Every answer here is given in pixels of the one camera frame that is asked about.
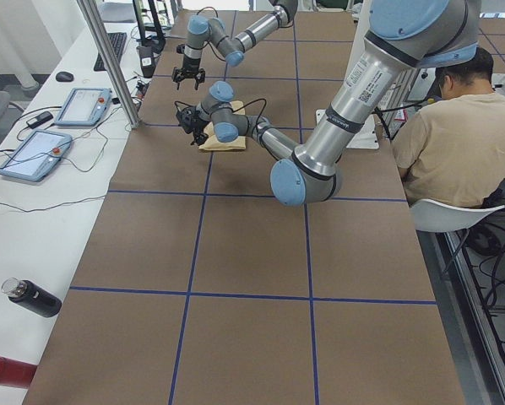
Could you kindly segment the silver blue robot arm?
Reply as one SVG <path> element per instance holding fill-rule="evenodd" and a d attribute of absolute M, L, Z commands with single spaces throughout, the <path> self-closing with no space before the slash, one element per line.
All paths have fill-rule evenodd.
<path fill-rule="evenodd" d="M 263 116 L 236 114 L 233 88 L 212 84 L 196 105 L 177 112 L 196 143 L 212 126 L 218 141 L 247 136 L 274 158 L 270 185 L 284 205 L 329 200 L 341 187 L 338 161 L 393 81 L 411 68 L 439 68 L 469 61 L 476 52 L 478 1 L 374 1 L 364 50 L 305 143 L 296 143 Z"/>
<path fill-rule="evenodd" d="M 231 37 L 225 32 L 225 25 L 218 17 L 207 19 L 199 13 L 189 18 L 187 40 L 181 46 L 182 66 L 174 67 L 172 81 L 180 83 L 189 78 L 195 80 L 195 89 L 204 82 L 205 70 L 200 67 L 203 49 L 212 46 L 231 67 L 244 60 L 247 51 L 254 48 L 268 35 L 281 28 L 289 27 L 296 16 L 297 1 L 270 1 L 273 11 L 251 24 L 244 31 Z"/>

